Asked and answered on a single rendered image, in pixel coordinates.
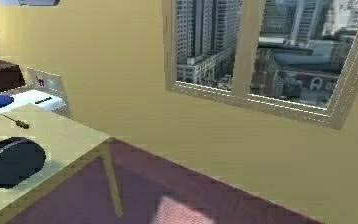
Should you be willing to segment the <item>cream table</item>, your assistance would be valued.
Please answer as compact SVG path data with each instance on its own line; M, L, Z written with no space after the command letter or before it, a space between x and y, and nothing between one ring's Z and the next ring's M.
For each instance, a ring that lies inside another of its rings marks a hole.
M0 224L8 224L97 158L105 167L113 209L118 216L123 214L109 153L112 136L32 104L3 114L30 128L20 128L0 114L0 141L12 136L29 138L45 149L47 159L39 173L12 189L0 189Z

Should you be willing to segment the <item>blue framed wall picture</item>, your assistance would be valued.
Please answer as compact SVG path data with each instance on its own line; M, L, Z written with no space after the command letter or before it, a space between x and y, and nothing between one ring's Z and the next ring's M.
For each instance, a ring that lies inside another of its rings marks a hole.
M0 0L1 6L57 6L60 0Z

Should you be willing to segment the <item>black screwdriver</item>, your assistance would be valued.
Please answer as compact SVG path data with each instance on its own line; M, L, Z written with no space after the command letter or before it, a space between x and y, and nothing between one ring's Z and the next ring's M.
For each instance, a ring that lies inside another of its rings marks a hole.
M28 123L24 122L24 121L16 120L16 119L11 118L11 117L9 117L7 115L4 115L4 114L1 114L1 116L13 121L16 124L16 126L18 126L20 128L23 128L23 129L29 129L30 128L30 125Z

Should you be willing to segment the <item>dark brown box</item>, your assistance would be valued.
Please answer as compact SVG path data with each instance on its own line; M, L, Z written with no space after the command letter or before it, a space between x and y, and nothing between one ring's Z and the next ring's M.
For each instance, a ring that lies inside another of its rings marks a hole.
M0 92L25 85L20 66L0 60Z

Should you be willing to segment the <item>beige framed window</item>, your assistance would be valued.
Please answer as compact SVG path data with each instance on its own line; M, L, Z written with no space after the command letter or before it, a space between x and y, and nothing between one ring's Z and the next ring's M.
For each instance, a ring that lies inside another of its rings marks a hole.
M162 0L169 91L341 128L358 91L358 0Z

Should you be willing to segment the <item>black round disc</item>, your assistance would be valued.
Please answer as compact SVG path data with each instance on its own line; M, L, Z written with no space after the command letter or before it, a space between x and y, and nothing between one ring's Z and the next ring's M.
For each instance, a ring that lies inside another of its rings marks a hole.
M0 141L0 188L10 189L39 172L45 164L45 150L25 137Z

